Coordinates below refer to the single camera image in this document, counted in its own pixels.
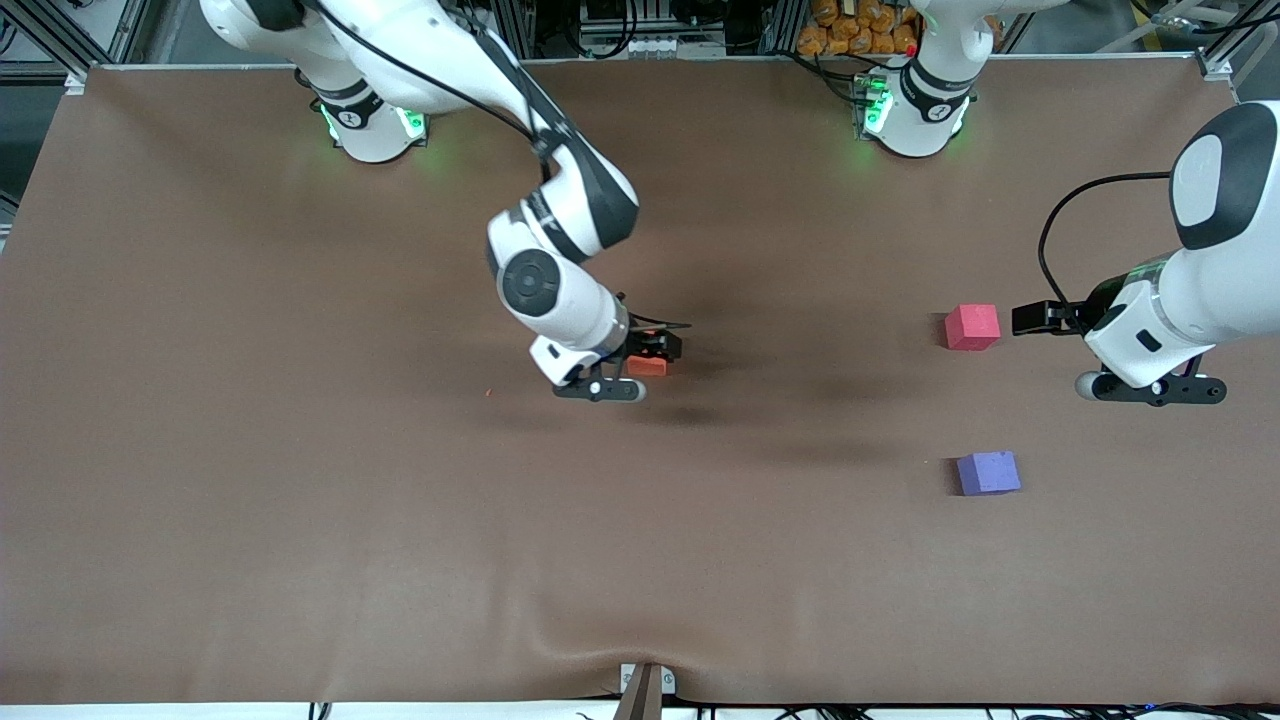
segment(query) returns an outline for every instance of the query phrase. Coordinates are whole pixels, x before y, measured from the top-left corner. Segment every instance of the green indicator light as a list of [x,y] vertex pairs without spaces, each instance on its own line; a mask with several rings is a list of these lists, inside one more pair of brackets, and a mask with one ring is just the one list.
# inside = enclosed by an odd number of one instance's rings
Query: green indicator light
[[329,137],[332,137],[334,142],[338,142],[338,128],[333,127],[333,118],[329,115],[329,109],[321,105],[320,114],[324,115],[324,122],[329,126]]
[[867,110],[867,131],[879,132],[884,129],[884,118],[888,117],[888,111],[893,109],[893,94],[884,92],[879,96],[870,109]]
[[422,137],[422,126],[426,124],[422,113],[396,108],[396,114],[399,115],[401,124],[410,137]]

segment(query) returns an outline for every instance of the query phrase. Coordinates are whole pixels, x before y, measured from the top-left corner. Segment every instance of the gray floor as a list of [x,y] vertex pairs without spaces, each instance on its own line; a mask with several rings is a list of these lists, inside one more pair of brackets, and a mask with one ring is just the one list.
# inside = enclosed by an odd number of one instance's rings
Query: gray floor
[[[1092,53],[1134,27],[1128,0],[1074,0],[1039,13],[1019,53]],[[1166,46],[1172,42],[1164,38]],[[1133,50],[1142,50],[1135,44]],[[278,58],[227,45],[205,23],[198,0],[169,0],[147,53],[152,63],[262,64]],[[1244,61],[1244,55],[1236,64]],[[1238,88],[1242,100],[1280,99],[1280,49],[1272,49]],[[59,87],[0,86],[0,188],[22,196],[54,108]]]
[[22,197],[61,96],[61,87],[0,86],[0,190]]

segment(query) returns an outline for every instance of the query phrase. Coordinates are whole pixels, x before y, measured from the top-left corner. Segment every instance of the pink cube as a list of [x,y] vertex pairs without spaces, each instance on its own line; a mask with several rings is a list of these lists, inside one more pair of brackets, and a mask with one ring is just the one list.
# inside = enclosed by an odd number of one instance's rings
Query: pink cube
[[947,315],[946,327],[951,350],[987,350],[1000,340],[995,305],[957,305]]

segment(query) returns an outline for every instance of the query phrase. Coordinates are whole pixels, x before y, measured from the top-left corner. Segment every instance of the table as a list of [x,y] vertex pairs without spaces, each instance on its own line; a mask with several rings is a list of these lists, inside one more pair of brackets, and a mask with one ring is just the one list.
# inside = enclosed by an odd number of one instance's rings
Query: table
[[[1280,369],[1091,404],[1073,338],[940,346],[1047,297],[1034,243],[1169,168],[1189,59],[1000,60],[927,160],[782,61],[536,68],[641,197],[590,264],[687,320],[636,406],[550,396],[484,227],[538,182],[463,113],[361,167],[288,72],[99,70],[0,261],[0,701],[1277,701]],[[86,188],[67,192],[67,187]],[[1161,183],[1059,219],[1064,287],[1170,250]],[[1012,450],[1024,489],[956,495]]]

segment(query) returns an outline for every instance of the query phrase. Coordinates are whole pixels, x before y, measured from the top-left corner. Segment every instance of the purple cube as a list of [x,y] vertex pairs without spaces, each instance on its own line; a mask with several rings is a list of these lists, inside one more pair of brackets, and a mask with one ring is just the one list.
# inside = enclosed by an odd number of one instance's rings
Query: purple cube
[[957,460],[956,465],[960,468],[960,489],[969,496],[1001,495],[1023,487],[1014,454],[1007,450],[974,452]]

